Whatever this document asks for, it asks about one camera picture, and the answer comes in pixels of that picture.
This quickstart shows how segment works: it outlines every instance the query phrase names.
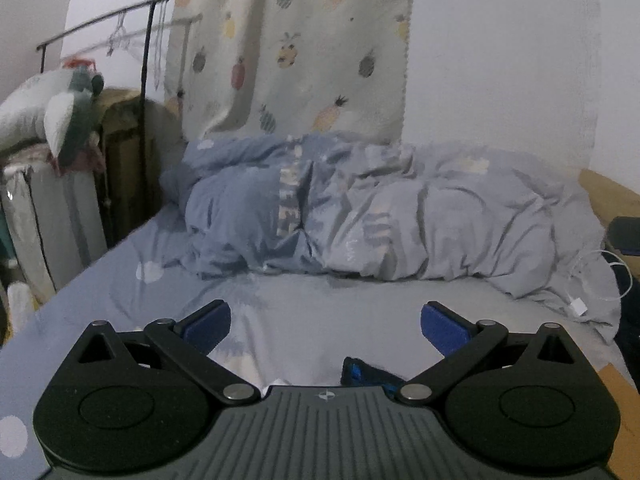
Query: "pineapple print curtain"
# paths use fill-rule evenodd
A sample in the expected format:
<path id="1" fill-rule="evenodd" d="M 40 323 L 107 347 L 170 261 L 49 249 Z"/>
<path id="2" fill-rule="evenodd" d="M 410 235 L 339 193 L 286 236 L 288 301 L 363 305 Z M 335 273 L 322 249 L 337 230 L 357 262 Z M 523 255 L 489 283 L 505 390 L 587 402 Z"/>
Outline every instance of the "pineapple print curtain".
<path id="1" fill-rule="evenodd" d="M 398 140 L 411 0 L 175 0 L 166 104 L 188 139 Z"/>

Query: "crumpled blanket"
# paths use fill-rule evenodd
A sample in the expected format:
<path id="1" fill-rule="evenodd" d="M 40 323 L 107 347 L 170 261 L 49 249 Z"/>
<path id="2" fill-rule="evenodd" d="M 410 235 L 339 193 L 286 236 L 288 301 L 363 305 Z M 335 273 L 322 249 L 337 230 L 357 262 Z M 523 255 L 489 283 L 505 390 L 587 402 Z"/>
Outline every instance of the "crumpled blanket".
<path id="1" fill-rule="evenodd" d="M 615 336 L 620 303 L 588 297 L 568 280 L 581 251 L 599 248 L 604 234 L 576 182 L 523 153 L 344 139 L 192 142 L 161 179 L 190 231 L 179 263 L 204 276 L 247 268 L 380 280 L 477 276 L 556 310 L 581 297 L 588 312 L 578 320 Z M 590 290 L 595 280 L 601 296 L 616 296 L 606 262 L 588 266 Z"/>

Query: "black phone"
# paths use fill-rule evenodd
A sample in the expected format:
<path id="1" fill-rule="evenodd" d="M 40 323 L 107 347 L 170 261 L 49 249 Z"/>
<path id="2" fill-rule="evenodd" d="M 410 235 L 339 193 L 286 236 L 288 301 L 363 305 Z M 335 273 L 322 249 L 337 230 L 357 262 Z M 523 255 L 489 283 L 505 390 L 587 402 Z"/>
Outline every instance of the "black phone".
<path id="1" fill-rule="evenodd" d="M 616 216 L 607 228 L 607 240 L 625 256 L 640 256 L 640 218 Z"/>

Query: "white plastic bag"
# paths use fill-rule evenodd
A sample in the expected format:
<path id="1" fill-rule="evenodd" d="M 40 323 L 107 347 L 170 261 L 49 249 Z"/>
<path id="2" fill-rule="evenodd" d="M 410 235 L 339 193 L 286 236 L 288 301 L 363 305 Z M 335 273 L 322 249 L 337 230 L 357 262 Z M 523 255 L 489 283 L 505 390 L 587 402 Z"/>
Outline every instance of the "white plastic bag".
<path id="1" fill-rule="evenodd" d="M 9 299 L 9 320 L 14 335 L 20 332 L 35 313 L 36 302 L 29 285 L 23 282 L 14 282 L 7 289 Z"/>

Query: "stuffed toy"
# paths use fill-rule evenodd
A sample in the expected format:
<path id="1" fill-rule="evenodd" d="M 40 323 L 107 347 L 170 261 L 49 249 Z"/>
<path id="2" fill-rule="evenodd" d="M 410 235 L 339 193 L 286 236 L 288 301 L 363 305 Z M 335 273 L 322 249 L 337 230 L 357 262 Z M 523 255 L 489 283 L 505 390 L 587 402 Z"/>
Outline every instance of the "stuffed toy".
<path id="1" fill-rule="evenodd" d="M 0 155 L 46 140 L 54 166 L 71 166 L 94 130 L 93 101 L 103 87 L 86 65 L 31 77 L 0 105 Z"/>

